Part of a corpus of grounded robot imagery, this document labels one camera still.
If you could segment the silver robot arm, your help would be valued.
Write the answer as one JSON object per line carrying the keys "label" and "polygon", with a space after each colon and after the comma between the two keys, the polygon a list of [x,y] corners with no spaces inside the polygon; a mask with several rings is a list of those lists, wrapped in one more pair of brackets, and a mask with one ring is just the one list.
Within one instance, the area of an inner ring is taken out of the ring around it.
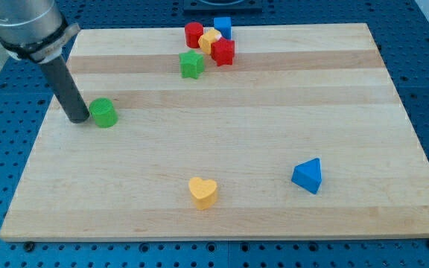
{"label": "silver robot arm", "polygon": [[49,63],[79,32],[55,0],[0,0],[0,43],[16,60]]}

